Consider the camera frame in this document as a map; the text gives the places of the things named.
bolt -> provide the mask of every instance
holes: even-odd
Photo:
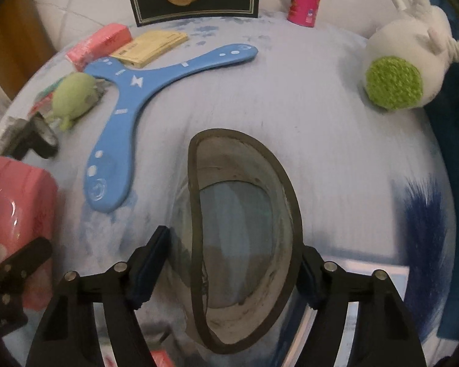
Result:
[[[329,272],[334,272],[338,269],[338,266],[335,262],[331,262],[331,261],[328,261],[328,262],[325,262],[323,267],[325,268],[325,270],[329,271]]]
[[[67,274],[65,274],[65,280],[66,281],[73,281],[75,279],[76,279],[76,272],[69,271]]]
[[[116,272],[123,272],[128,268],[128,264],[126,262],[118,262],[114,265],[114,270]]]
[[[386,280],[388,278],[388,274],[381,270],[378,269],[377,271],[374,272],[374,275],[379,279],[379,280]]]

green round patch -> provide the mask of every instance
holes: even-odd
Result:
[[[366,73],[366,91],[371,101],[385,109],[414,107],[424,94],[419,70],[399,57],[381,57]]]

yellow package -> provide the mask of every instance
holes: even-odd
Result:
[[[110,56],[119,59],[126,65],[142,68],[187,39],[187,33],[150,30],[122,46]]]

stuffed animal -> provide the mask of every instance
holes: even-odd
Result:
[[[66,76],[53,92],[51,122],[61,119],[60,129],[70,129],[74,120],[87,113],[104,93],[103,80],[87,73],[75,72]]]
[[[392,0],[400,18],[367,41],[363,82],[369,98],[389,110],[429,103],[442,87],[459,41],[452,38],[447,15],[430,0]]]

round table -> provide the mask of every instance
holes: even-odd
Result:
[[[255,19],[185,19],[131,31],[136,36],[148,29],[184,31],[190,39],[147,68],[184,62],[232,43],[252,44],[259,53],[252,62],[179,80],[153,97],[137,127],[131,192],[113,213],[89,207],[83,177],[118,99],[114,86],[71,131],[59,135],[60,152],[54,159],[27,155],[26,163],[51,172],[59,185],[55,282],[72,269],[81,275],[104,272],[146,244],[158,225],[170,225],[175,176],[191,138],[208,128],[245,132],[275,154],[296,191],[305,244],[323,255],[406,264],[405,189],[408,181],[434,178],[443,197],[445,266],[451,271],[454,206],[437,141],[422,109],[385,112],[370,104],[360,85],[364,38],[327,24],[314,29],[296,26],[282,13],[262,13]],[[40,90],[73,71],[65,52],[36,73],[8,115],[25,117]],[[447,276],[442,283],[446,289]],[[29,324],[6,338],[21,363],[40,320],[40,313],[28,315]],[[183,310],[164,278],[137,316],[142,327],[168,324],[174,332],[184,329]],[[96,317],[102,332],[102,314]],[[424,344],[427,360],[438,341],[437,326],[438,318]],[[265,365],[278,335],[276,324],[252,348],[232,356],[209,355],[209,363]]]

